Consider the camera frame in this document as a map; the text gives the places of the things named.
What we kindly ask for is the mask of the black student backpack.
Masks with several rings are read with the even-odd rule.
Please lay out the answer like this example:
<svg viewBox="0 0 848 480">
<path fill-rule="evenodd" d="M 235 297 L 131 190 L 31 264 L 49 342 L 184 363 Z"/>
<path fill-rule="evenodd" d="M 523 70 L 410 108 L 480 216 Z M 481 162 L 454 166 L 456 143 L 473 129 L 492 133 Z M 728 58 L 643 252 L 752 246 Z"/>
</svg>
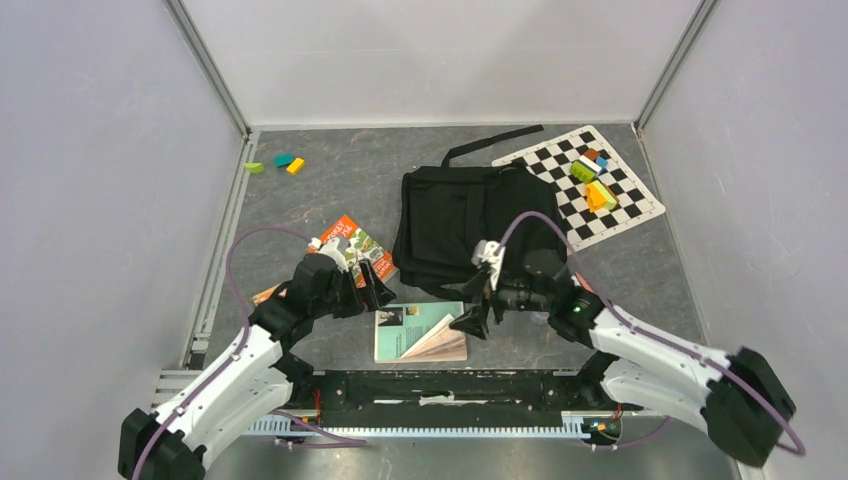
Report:
<svg viewBox="0 0 848 480">
<path fill-rule="evenodd" d="M 501 167 L 459 167 L 451 160 L 501 141 L 542 131 L 534 125 L 450 149 L 438 166 L 421 166 L 402 178 L 401 214 L 392 250 L 400 281 L 443 300 L 470 301 L 460 290 L 477 272 L 471 259 L 477 244 L 496 241 L 526 211 L 553 221 L 528 218 L 504 248 L 501 280 L 525 280 L 526 255 L 553 250 L 565 260 L 559 234 L 567 231 L 554 187 L 523 163 Z"/>
</svg>

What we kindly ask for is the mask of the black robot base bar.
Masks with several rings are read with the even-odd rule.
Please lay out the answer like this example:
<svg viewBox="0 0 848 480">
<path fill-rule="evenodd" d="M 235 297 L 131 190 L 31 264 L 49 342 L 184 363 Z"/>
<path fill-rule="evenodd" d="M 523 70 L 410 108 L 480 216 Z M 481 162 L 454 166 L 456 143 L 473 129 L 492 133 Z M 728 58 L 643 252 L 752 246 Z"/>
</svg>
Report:
<svg viewBox="0 0 848 480">
<path fill-rule="evenodd" d="M 580 369 L 325 370 L 300 378 L 282 409 L 320 427 L 555 427 L 564 412 L 638 411 L 600 385 L 599 355 Z"/>
</svg>

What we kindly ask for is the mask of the teal paperback book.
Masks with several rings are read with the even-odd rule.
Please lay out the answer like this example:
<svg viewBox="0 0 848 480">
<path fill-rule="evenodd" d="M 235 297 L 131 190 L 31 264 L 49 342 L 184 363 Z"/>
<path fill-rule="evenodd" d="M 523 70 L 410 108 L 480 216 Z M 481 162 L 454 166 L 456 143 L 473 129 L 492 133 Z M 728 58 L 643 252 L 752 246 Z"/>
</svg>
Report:
<svg viewBox="0 0 848 480">
<path fill-rule="evenodd" d="M 375 312 L 378 364 L 464 362 L 466 335 L 450 328 L 464 313 L 461 301 L 389 304 Z"/>
</svg>

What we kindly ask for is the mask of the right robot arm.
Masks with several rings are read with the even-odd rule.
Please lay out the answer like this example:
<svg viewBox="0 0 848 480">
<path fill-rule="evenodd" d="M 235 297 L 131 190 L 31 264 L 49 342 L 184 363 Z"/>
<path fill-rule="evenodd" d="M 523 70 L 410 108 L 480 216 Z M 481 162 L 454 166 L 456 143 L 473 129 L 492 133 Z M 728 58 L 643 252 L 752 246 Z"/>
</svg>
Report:
<svg viewBox="0 0 848 480">
<path fill-rule="evenodd" d="M 639 320 L 584 287 L 553 250 L 530 252 L 518 281 L 505 278 L 504 256 L 500 244 L 479 243 L 471 259 L 476 272 L 461 288 L 473 306 L 452 329 L 483 339 L 490 316 L 541 313 L 558 336 L 594 352 L 577 382 L 585 405 L 653 410 L 700 430 L 750 467 L 763 467 L 778 448 L 797 408 L 762 354 L 688 342 Z"/>
</svg>

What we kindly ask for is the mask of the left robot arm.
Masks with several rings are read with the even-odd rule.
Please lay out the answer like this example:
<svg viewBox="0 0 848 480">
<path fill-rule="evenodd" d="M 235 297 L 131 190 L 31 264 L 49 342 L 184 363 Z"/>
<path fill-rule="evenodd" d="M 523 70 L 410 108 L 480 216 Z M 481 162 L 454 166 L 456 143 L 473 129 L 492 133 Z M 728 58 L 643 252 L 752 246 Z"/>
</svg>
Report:
<svg viewBox="0 0 848 480">
<path fill-rule="evenodd" d="M 334 258 L 306 255 L 207 369 L 151 412 L 136 409 L 123 420 L 118 473 L 125 479 L 202 479 L 256 420 L 285 404 L 306 405 L 314 394 L 313 368 L 292 347 L 322 317 L 373 312 L 396 297 L 369 261 L 359 266 L 363 286 Z"/>
</svg>

